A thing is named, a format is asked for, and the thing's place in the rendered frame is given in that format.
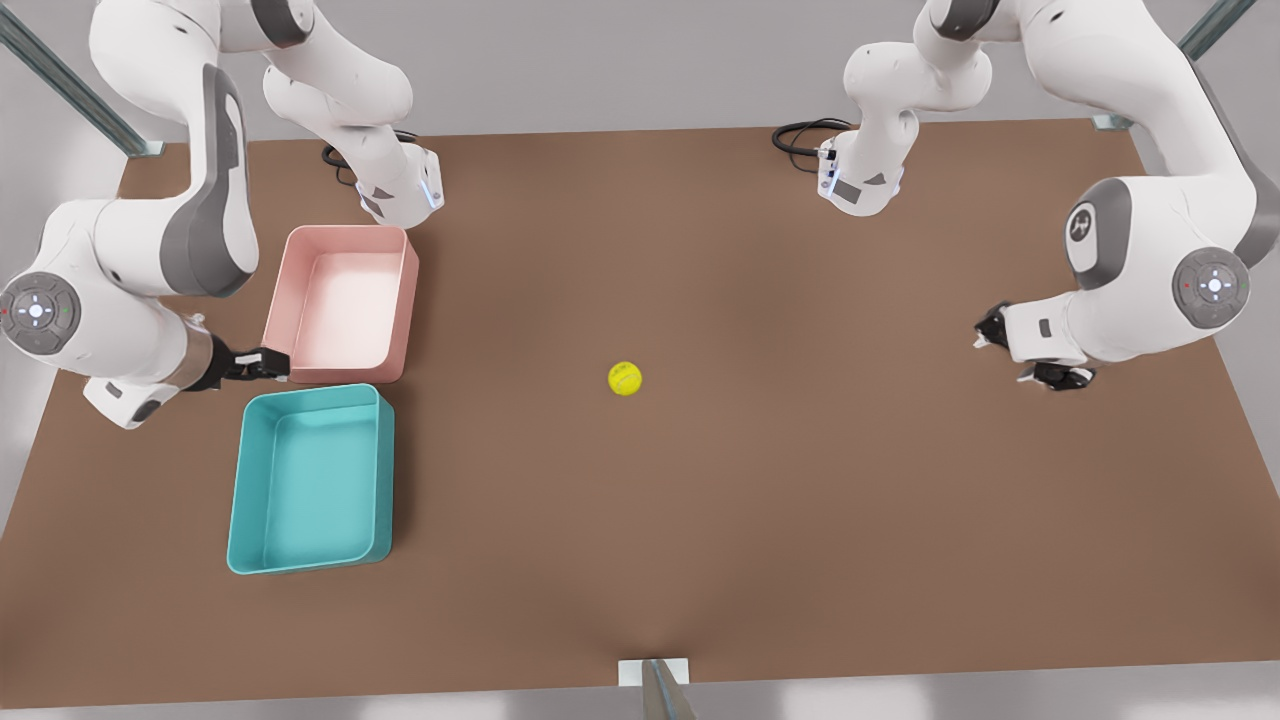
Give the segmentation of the pink rectangular tray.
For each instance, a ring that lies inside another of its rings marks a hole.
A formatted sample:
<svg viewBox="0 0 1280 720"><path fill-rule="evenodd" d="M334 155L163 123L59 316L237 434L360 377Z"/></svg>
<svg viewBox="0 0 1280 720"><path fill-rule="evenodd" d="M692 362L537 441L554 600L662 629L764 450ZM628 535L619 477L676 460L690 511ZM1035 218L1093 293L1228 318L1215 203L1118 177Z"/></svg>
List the pink rectangular tray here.
<svg viewBox="0 0 1280 720"><path fill-rule="evenodd" d="M296 384L385 384L403 372L419 255L393 225L301 225L282 255L262 346Z"/></svg>

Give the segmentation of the teal rectangular tray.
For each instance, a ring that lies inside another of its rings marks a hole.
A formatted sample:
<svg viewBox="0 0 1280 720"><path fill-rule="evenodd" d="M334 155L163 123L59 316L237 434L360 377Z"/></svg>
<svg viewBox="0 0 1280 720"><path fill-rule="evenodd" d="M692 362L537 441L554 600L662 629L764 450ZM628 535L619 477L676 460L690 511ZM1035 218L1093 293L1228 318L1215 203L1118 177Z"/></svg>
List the teal rectangular tray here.
<svg viewBox="0 0 1280 720"><path fill-rule="evenodd" d="M370 384L244 407L227 542L237 575L380 562L393 546L396 413Z"/></svg>

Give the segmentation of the silver frame post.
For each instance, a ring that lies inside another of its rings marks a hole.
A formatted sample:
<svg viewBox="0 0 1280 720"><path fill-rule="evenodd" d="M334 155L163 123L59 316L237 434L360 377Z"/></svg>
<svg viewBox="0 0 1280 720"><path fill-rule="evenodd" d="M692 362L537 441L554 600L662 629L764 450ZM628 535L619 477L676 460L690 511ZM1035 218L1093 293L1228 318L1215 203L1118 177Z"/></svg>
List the silver frame post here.
<svg viewBox="0 0 1280 720"><path fill-rule="evenodd" d="M1210 9L1183 35L1178 46L1193 61L1198 61L1256 3L1257 0L1213 0ZM1091 122L1101 132L1124 132L1134 126L1130 118L1115 113L1096 114Z"/></svg>
<svg viewBox="0 0 1280 720"><path fill-rule="evenodd" d="M164 143L143 138L0 0L0 45L127 158L156 158Z"/></svg>
<svg viewBox="0 0 1280 720"><path fill-rule="evenodd" d="M617 662L618 687L643 693L643 720L698 720L685 687L690 684L687 659L626 659Z"/></svg>

